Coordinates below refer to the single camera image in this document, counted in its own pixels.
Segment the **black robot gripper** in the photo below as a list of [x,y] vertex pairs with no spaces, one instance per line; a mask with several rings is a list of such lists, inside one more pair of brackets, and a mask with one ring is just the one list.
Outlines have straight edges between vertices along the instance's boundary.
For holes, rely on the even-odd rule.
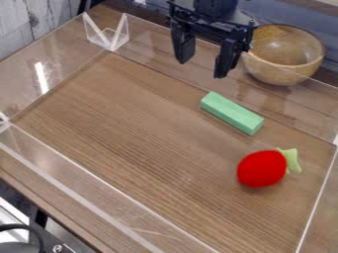
[[220,79],[235,68],[242,44],[228,37],[238,31],[249,49],[258,22],[238,7],[240,0],[168,0],[168,24],[175,59],[186,64],[195,54],[195,35],[222,42],[215,58],[214,77]]

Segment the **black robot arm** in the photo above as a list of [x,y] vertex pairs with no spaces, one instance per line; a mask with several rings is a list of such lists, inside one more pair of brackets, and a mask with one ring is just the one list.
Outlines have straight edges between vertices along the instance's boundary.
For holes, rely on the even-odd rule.
[[168,25],[174,56],[186,64],[195,55],[196,38],[220,45],[214,77],[224,78],[253,45],[259,24],[238,8],[239,0],[168,0]]

